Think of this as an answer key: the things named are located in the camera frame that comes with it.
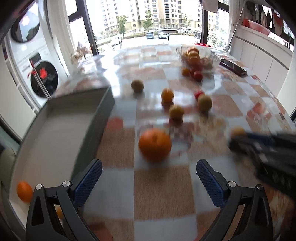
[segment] checkered tablecloth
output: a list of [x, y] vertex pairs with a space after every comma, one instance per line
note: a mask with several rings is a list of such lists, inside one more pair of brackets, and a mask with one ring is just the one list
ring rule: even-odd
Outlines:
[[[254, 187], [260, 182], [254, 177], [250, 160], [238, 158], [227, 148], [230, 129], [242, 126], [259, 133], [294, 130], [279, 101], [232, 56], [214, 50], [247, 70], [247, 77], [241, 78], [219, 66], [199, 84], [181, 75], [182, 63], [176, 48], [154, 45], [125, 49], [100, 60], [89, 60], [80, 69], [88, 75], [95, 69], [95, 77], [82, 81], [97, 81], [97, 86], [110, 84], [115, 98], [96, 155], [103, 162], [103, 173], [83, 211], [90, 226], [104, 223], [114, 241], [198, 240], [219, 209], [196, 175], [197, 161], [205, 158], [228, 181]], [[134, 79], [144, 81], [143, 94], [133, 94], [130, 85]], [[67, 85], [66, 92], [66, 86], [58, 92], [71, 92], [79, 83]], [[174, 103], [184, 107], [184, 123], [178, 128], [169, 124], [168, 112], [161, 105], [163, 88], [171, 88]], [[198, 90], [212, 97], [208, 119], [196, 110], [194, 92]], [[267, 121], [261, 124], [248, 115], [258, 102], [268, 112]], [[169, 158], [155, 166], [148, 164], [138, 149], [141, 132], [152, 126], [164, 129], [173, 141]], [[291, 201], [279, 191], [265, 184], [264, 187], [276, 237]], [[239, 218], [235, 217], [228, 238]]]

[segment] tree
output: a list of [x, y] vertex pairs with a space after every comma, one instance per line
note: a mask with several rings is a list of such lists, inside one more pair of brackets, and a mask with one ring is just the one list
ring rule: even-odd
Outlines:
[[151, 11], [148, 10], [148, 11], [146, 12], [146, 16], [145, 16], [145, 17], [146, 17], [146, 20], [145, 20], [144, 23], [143, 23], [143, 28], [144, 28], [144, 30], [147, 29], [147, 31], [148, 31], [149, 28], [152, 26], [151, 15], [152, 15]]
[[117, 17], [119, 33], [122, 34], [123, 37], [124, 37], [124, 32], [126, 31], [126, 27], [124, 26], [126, 21], [127, 21], [127, 18], [125, 15], [121, 15]]
[[183, 15], [183, 20], [184, 20], [184, 24], [186, 26], [186, 32], [188, 31], [187, 28], [189, 27], [189, 25], [191, 24], [191, 21], [190, 20], [187, 20], [187, 16], [186, 14]]

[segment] dryer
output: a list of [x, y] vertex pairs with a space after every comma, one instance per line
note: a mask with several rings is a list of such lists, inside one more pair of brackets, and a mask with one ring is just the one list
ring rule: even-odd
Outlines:
[[50, 94], [62, 85], [67, 74], [55, 51], [46, 21], [43, 0], [33, 2], [11, 27], [8, 48], [19, 78], [35, 104], [41, 108], [47, 98], [33, 76], [30, 61]]

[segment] red object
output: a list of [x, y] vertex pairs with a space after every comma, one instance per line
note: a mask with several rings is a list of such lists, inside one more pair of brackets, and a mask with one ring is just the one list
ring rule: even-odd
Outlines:
[[198, 45], [198, 46], [203, 46], [203, 47], [213, 47], [211, 45], [207, 45], [207, 44], [199, 44], [199, 43], [194, 43], [195, 45]]
[[47, 72], [45, 68], [40, 69], [40, 78], [45, 79], [47, 77]]
[[194, 74], [193, 74], [193, 78], [194, 80], [200, 82], [202, 81], [202, 73], [200, 71], [195, 71]]
[[195, 93], [194, 93], [194, 98], [196, 99], [196, 101], [197, 101], [198, 97], [199, 97], [200, 95], [203, 95], [203, 94], [204, 94], [203, 91], [197, 91], [197, 92], [195, 92]]
[[263, 27], [262, 25], [260, 25], [260, 24], [258, 24], [256, 22], [253, 22], [251, 20], [248, 20], [248, 19], [246, 19], [246, 20], [249, 23], [249, 28], [254, 29], [254, 30], [256, 30], [256, 31], [258, 31], [258, 32], [260, 32], [262, 34], [267, 35], [267, 36], [269, 35], [270, 31], [267, 28]]

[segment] parked car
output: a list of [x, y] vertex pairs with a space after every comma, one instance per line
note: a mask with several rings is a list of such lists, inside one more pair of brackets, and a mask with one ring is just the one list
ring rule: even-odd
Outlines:
[[120, 43], [121, 43], [121, 37], [120, 36], [116, 36], [111, 40], [111, 46], [118, 45]]
[[154, 33], [153, 32], [147, 32], [146, 38], [147, 39], [154, 39]]
[[167, 36], [167, 34], [164, 33], [164, 32], [159, 32], [159, 33], [158, 33], [158, 38], [159, 38], [159, 39], [167, 39], [168, 36]]

